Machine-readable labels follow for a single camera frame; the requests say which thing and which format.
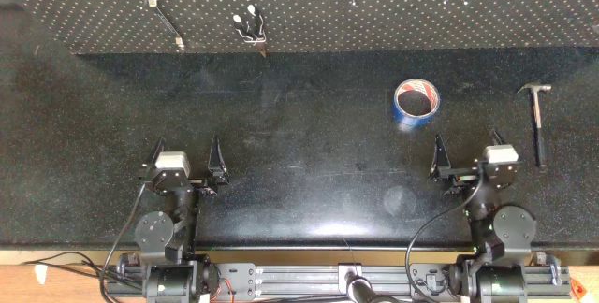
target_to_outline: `blue tape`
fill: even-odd
[[[431,112],[424,115],[413,115],[400,107],[400,96],[403,93],[411,91],[420,92],[429,99],[429,102],[431,102]],[[441,98],[439,97],[439,92],[430,82],[423,79],[409,79],[402,82],[402,84],[395,90],[393,96],[393,115],[400,123],[409,126],[420,126],[431,120],[432,116],[439,109],[440,104]]]

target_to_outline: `pegboard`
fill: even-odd
[[[143,0],[19,0],[73,53],[177,52]],[[187,52],[256,51],[233,15],[256,5],[267,49],[370,51],[599,46],[598,0],[158,0]]]

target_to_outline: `black tabletop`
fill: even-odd
[[[535,247],[599,246],[597,49],[75,57],[17,41],[0,57],[2,248],[108,247],[156,140],[186,152],[194,175],[215,134],[231,184],[202,199],[199,248],[404,248],[460,202],[427,181],[434,135],[460,166],[493,128],[522,161],[503,198],[536,216]],[[403,132],[391,101],[410,78],[432,82],[441,107]],[[535,80],[553,86],[540,96],[547,173],[534,166],[529,95],[516,93]],[[139,215],[163,200],[146,194]],[[456,214],[419,245],[469,239]]]

